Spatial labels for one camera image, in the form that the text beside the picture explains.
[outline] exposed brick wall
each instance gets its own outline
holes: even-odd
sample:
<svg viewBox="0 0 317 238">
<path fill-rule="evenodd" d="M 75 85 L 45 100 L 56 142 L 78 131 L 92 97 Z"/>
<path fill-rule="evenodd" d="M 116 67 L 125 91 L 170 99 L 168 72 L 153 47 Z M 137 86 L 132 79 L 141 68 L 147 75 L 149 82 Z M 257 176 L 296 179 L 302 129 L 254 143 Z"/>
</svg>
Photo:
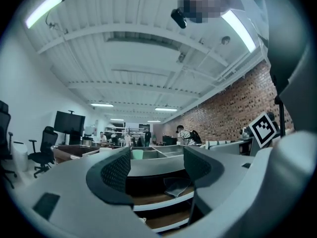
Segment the exposed brick wall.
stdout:
<svg viewBox="0 0 317 238">
<path fill-rule="evenodd" d="M 267 64 L 262 61 L 224 91 L 211 97 L 183 115 L 154 127 L 158 141 L 163 134 L 177 136 L 178 125 L 196 130 L 202 141 L 237 140 L 239 130 L 246 127 L 263 111 L 272 111 L 279 124 L 278 105 L 274 104 L 276 89 L 271 81 Z M 285 109 L 285 128 L 293 122 Z"/>
</svg>

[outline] camera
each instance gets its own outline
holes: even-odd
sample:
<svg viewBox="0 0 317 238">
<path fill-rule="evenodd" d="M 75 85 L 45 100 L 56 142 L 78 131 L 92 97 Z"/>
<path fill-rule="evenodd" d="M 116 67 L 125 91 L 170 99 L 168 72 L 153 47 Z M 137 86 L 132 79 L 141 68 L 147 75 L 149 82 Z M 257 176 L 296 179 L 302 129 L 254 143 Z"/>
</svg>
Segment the camera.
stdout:
<svg viewBox="0 0 317 238">
<path fill-rule="evenodd" d="M 172 10 L 172 13 L 170 16 L 172 17 L 172 19 L 175 20 L 175 22 L 177 23 L 177 25 L 179 25 L 180 28 L 182 29 L 186 28 L 187 26 L 186 18 L 183 12 L 179 8 Z"/>
</svg>

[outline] metal rod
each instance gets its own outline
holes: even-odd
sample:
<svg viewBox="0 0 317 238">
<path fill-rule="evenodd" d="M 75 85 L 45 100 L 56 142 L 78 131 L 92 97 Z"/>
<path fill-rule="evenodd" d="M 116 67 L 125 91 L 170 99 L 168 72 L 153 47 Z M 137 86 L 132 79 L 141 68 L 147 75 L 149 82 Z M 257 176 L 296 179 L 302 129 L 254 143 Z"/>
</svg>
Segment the metal rod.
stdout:
<svg viewBox="0 0 317 238">
<path fill-rule="evenodd" d="M 284 104 L 280 102 L 279 106 L 279 124 L 280 124 L 280 131 L 281 131 L 281 138 L 285 136 L 285 120 L 284 120 Z"/>
</svg>

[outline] black office chair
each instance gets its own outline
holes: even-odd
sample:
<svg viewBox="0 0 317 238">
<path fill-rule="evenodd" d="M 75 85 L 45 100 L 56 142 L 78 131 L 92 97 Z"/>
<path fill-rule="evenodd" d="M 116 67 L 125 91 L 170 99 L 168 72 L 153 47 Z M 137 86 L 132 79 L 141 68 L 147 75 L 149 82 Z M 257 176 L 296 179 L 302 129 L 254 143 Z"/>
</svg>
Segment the black office chair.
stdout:
<svg viewBox="0 0 317 238">
<path fill-rule="evenodd" d="M 10 135 L 9 149 L 8 149 L 8 142 L 6 139 L 7 129 L 11 120 L 11 116 L 8 113 L 8 110 L 9 110 L 8 105 L 0 101 L 0 161 L 12 159 L 10 152 L 11 152 L 11 137 L 13 136 L 13 134 L 9 132 L 9 135 Z M 12 182 L 6 176 L 6 174 L 13 174 L 14 177 L 17 177 L 16 173 L 14 171 L 4 169 L 2 165 L 0 165 L 0 173 L 10 183 L 11 188 L 14 188 Z"/>
<path fill-rule="evenodd" d="M 135 142 L 135 137 L 132 138 L 132 143 L 133 143 L 133 146 L 134 146 L 134 147 L 137 146 L 137 143 Z"/>
<path fill-rule="evenodd" d="M 46 126 L 43 130 L 42 143 L 40 152 L 35 151 L 35 142 L 36 140 L 30 139 L 29 141 L 33 144 L 34 153 L 29 155 L 29 159 L 33 160 L 36 163 L 39 163 L 40 167 L 34 167 L 34 170 L 37 170 L 34 173 L 34 177 L 37 178 L 37 174 L 41 172 L 46 172 L 49 170 L 49 163 L 54 164 L 54 156 L 53 151 L 51 150 L 51 146 L 55 145 L 57 141 L 58 134 L 54 132 L 54 128 L 50 126 Z"/>
<path fill-rule="evenodd" d="M 118 137 L 112 137 L 111 140 L 115 146 L 118 145 Z"/>
</svg>

